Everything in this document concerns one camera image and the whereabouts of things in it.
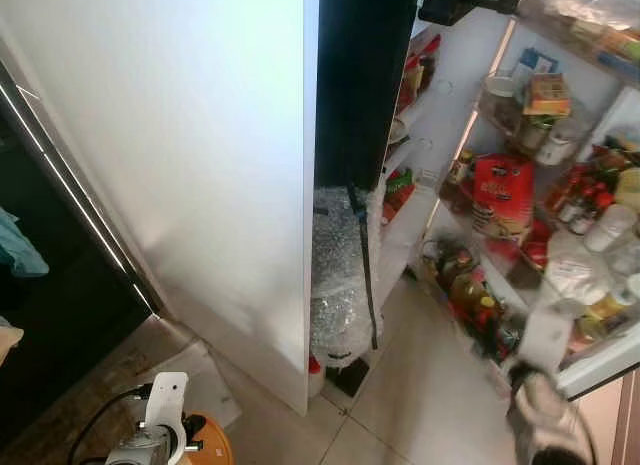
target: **teal cloth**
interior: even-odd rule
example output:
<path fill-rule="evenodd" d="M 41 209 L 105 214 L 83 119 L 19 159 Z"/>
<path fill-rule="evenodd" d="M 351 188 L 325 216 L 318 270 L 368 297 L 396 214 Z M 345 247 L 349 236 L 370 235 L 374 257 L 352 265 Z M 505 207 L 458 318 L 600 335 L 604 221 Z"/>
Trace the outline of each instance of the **teal cloth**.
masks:
<path fill-rule="evenodd" d="M 0 263 L 11 267 L 14 277 L 41 277 L 49 273 L 49 265 L 42 259 L 27 237 L 16 226 L 18 217 L 0 207 Z"/>

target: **black cabinet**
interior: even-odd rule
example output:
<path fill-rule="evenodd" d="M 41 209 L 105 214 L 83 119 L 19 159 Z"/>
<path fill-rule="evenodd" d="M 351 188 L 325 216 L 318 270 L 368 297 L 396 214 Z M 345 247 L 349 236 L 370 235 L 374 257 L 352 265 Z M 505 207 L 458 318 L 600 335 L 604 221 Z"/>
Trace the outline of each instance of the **black cabinet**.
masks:
<path fill-rule="evenodd" d="M 11 114 L 5 117 L 11 120 Z M 149 315 L 77 210 L 0 119 L 0 207 L 49 265 L 16 278 L 0 264 L 0 315 L 24 329 L 0 366 L 0 448 L 94 367 Z"/>

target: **bubble wrap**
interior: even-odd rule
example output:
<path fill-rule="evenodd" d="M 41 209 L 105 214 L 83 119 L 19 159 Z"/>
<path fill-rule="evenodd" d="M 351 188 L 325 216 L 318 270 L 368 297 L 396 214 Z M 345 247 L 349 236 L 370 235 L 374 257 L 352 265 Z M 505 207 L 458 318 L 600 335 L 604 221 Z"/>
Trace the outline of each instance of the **bubble wrap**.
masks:
<path fill-rule="evenodd" d="M 369 256 L 374 282 L 382 201 L 376 203 L 376 193 L 368 196 L 358 191 L 357 194 L 368 209 Z M 346 367 L 368 350 L 372 335 L 360 225 L 345 187 L 315 190 L 314 208 L 325 210 L 328 215 L 316 212 L 313 217 L 311 351 L 328 367 Z M 376 324 L 380 336 L 382 316 L 379 310 L 376 311 Z"/>

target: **plastic wrap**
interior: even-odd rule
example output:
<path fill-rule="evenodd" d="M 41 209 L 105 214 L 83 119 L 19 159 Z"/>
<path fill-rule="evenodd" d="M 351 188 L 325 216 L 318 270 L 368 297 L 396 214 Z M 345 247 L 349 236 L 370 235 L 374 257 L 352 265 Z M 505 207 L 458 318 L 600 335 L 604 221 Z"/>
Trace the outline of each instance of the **plastic wrap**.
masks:
<path fill-rule="evenodd" d="M 377 269 L 381 204 L 375 193 L 357 192 L 368 204 L 372 281 Z M 328 367 L 346 367 L 369 349 L 372 323 L 367 301 L 360 225 L 344 187 L 314 192 L 311 274 L 311 351 Z M 376 310 L 378 336 L 382 316 Z"/>
<path fill-rule="evenodd" d="M 548 245 L 549 263 L 534 308 L 550 307 L 560 297 L 591 305 L 611 289 L 607 266 L 600 257 L 582 247 L 574 235 L 561 230 Z"/>
<path fill-rule="evenodd" d="M 640 28 L 640 0 L 544 0 L 545 11 L 616 30 Z"/>

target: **black strap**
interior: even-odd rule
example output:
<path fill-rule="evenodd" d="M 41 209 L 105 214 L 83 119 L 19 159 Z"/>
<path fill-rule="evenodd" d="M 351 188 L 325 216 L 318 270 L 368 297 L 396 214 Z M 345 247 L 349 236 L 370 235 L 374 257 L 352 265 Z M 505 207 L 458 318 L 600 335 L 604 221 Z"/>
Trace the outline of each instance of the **black strap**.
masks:
<path fill-rule="evenodd" d="M 353 214 L 360 222 L 360 245 L 362 246 L 362 264 L 364 266 L 364 282 L 367 289 L 367 303 L 369 305 L 369 317 L 371 318 L 371 347 L 378 349 L 378 323 L 376 322 L 376 312 L 373 308 L 373 292 L 371 291 L 371 265 L 369 261 L 369 233 L 367 231 L 367 207 L 358 201 L 356 189 L 353 182 L 347 185 L 349 202 Z"/>

